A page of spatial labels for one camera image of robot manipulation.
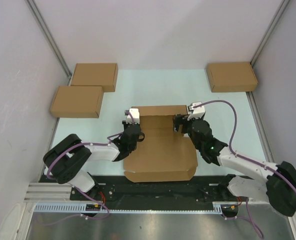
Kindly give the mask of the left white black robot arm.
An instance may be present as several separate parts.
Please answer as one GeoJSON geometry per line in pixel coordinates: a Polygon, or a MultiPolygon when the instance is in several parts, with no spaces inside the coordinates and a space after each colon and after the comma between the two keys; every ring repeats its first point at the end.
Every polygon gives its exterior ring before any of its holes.
{"type": "Polygon", "coordinates": [[[82,170],[86,162],[119,162],[137,148],[145,139],[138,123],[123,123],[124,131],[109,136],[108,143],[82,141],[76,134],[70,134],[49,150],[43,157],[48,168],[46,176],[58,184],[70,184],[81,191],[88,200],[98,196],[99,188],[94,178],[82,170]]]}

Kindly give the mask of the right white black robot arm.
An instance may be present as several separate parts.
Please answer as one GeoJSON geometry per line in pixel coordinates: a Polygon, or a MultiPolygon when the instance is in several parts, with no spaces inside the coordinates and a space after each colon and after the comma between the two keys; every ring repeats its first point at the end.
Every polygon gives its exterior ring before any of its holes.
{"type": "Polygon", "coordinates": [[[242,179],[230,175],[228,183],[218,188],[223,200],[230,201],[235,196],[250,197],[270,203],[284,216],[292,217],[296,213],[296,169],[291,163],[259,162],[233,152],[230,145],[213,136],[210,124],[203,117],[176,114],[172,121],[174,131],[187,134],[206,163],[247,176],[242,179]]]}

